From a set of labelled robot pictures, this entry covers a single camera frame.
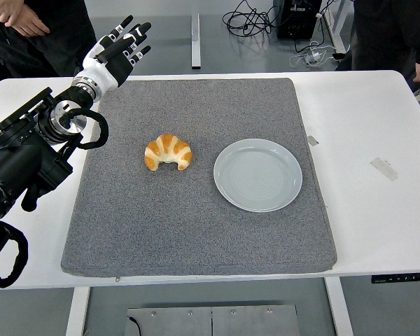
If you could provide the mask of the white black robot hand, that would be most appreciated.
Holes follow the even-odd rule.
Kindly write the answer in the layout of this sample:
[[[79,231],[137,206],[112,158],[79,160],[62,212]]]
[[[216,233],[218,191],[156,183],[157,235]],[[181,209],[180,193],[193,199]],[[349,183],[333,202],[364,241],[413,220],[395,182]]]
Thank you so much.
[[[146,40],[151,23],[136,24],[128,29],[133,17],[126,17],[110,33],[101,37],[83,60],[83,70],[78,72],[72,85],[87,90],[97,101],[107,91],[120,87],[134,66],[150,50],[140,48]]]

